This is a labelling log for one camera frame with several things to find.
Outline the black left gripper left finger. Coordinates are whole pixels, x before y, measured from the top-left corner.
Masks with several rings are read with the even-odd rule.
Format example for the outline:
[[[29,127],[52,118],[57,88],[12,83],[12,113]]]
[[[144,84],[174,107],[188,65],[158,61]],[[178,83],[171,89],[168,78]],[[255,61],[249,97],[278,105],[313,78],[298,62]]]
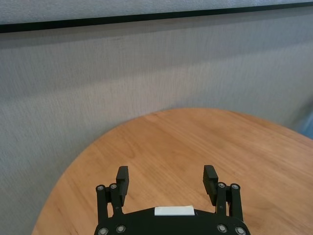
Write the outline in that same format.
[[[125,198],[129,186],[129,171],[127,166],[120,166],[116,175],[116,182],[108,187],[98,185],[96,187],[97,215],[98,218],[109,218],[107,206],[111,203],[113,217],[123,214]]]

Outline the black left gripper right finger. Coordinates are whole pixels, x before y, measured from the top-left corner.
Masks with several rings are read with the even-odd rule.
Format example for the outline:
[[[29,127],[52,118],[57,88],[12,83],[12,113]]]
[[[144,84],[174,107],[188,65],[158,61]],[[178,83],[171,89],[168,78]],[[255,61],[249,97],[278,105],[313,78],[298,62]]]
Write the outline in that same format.
[[[219,182],[218,175],[212,165],[203,168],[203,184],[211,204],[215,207],[215,214],[227,216],[226,207],[230,217],[243,217],[240,189],[232,183],[229,186]]]

